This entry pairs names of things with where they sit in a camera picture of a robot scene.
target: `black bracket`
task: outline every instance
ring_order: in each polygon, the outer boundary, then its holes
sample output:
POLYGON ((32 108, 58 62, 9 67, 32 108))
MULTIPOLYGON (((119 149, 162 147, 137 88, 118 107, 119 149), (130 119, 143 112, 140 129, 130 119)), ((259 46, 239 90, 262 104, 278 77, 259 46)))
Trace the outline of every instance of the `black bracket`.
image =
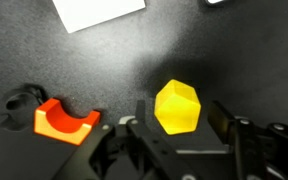
POLYGON ((37 85, 23 85, 3 96, 0 107, 0 128, 21 131, 32 124, 34 111, 46 99, 45 91, 37 85))
POLYGON ((287 125, 262 129, 235 118, 219 102, 213 103, 208 121, 222 143, 232 147, 239 179, 288 179, 287 125))

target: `yellow block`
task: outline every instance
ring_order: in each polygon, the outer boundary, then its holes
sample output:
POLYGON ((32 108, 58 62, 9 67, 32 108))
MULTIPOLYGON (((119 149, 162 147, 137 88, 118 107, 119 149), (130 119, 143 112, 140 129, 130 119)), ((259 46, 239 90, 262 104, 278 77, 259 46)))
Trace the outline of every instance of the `yellow block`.
POLYGON ((194 88, 174 79, 156 96, 155 116, 169 135, 195 131, 200 111, 194 88))

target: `white paper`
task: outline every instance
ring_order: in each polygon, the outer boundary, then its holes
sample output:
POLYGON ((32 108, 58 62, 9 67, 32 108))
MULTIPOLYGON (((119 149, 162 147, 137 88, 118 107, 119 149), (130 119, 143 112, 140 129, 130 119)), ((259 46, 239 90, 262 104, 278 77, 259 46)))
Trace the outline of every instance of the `white paper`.
POLYGON ((53 2, 68 33, 145 8, 144 0, 53 0, 53 2))

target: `dark gray surface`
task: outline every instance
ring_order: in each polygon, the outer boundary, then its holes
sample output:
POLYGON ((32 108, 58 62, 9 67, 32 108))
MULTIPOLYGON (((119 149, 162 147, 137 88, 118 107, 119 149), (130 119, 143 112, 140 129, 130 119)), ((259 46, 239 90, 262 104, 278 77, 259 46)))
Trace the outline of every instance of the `dark gray surface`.
MULTIPOLYGON (((22 83, 45 87, 70 114, 104 110, 116 124, 149 105, 148 126, 178 149, 221 149, 206 122, 211 100, 265 126, 288 124, 288 1, 147 0, 147 8, 68 34, 51 0, 0 0, 0 98, 22 83), (155 94, 175 78, 202 103, 193 134, 167 137, 153 119, 155 94)), ((0 129, 0 179, 49 179, 74 146, 0 129)))

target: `orange block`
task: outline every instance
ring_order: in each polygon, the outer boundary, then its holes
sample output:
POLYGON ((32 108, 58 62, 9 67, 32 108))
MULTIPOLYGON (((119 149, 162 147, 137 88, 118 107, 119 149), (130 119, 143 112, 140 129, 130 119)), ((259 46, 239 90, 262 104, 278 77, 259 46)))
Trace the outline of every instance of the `orange block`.
POLYGON ((51 98, 35 110, 34 132, 80 145, 99 119, 100 113, 97 111, 91 111, 83 119, 73 118, 64 112, 59 100, 51 98))

